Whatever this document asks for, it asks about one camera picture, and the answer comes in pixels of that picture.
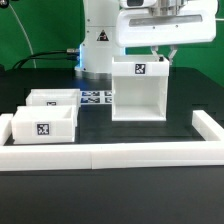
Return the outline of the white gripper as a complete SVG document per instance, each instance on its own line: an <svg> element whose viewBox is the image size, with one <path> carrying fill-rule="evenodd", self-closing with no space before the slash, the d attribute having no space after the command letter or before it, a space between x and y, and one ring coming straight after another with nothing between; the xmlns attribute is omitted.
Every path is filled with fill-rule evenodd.
<svg viewBox="0 0 224 224"><path fill-rule="evenodd" d="M218 0L119 0L116 41L122 47L171 45L169 64L178 44L211 42L216 36Z"/></svg>

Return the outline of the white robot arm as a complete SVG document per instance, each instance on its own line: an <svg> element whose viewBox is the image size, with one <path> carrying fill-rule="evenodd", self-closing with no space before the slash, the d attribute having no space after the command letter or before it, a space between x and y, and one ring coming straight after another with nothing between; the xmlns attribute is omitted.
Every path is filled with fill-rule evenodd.
<svg viewBox="0 0 224 224"><path fill-rule="evenodd" d="M169 73L181 44L211 42L218 0L83 0L85 37L75 71L108 79L127 60L136 75Z"/></svg>

